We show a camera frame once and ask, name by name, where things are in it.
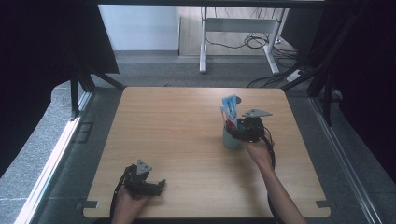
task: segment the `green cup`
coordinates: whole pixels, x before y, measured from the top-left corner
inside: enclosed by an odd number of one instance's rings
[[[238,139],[233,138],[232,135],[227,133],[225,126],[223,127],[223,145],[228,149],[237,149],[241,145]]]

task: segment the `wooden table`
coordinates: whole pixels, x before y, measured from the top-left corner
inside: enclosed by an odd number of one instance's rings
[[[221,98],[242,98],[238,115],[251,108],[276,142],[276,173],[305,217],[326,217],[326,197],[291,113],[278,89],[127,88],[92,183],[86,217],[108,217],[124,168],[142,159],[152,166],[149,183],[166,179],[140,217],[271,217],[262,177],[247,152],[222,144]]]

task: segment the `power strip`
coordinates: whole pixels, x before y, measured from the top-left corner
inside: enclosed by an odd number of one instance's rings
[[[297,69],[297,70],[295,70],[293,73],[291,73],[291,75],[288,76],[288,78],[286,78],[286,80],[287,80],[288,82],[292,82],[292,81],[294,81],[297,77],[299,77],[300,74],[301,74],[301,70],[300,70],[300,69]]]

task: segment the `black cloth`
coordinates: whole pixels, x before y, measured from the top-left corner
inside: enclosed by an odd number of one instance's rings
[[[394,21],[392,1],[369,1],[335,57],[332,75],[345,117],[396,182]]]
[[[96,5],[2,1],[0,11],[3,175],[44,115],[53,88],[78,67],[84,74],[119,70]]]

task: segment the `white wall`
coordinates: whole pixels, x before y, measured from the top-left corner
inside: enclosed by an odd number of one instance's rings
[[[113,50],[178,50],[177,7],[99,6]]]

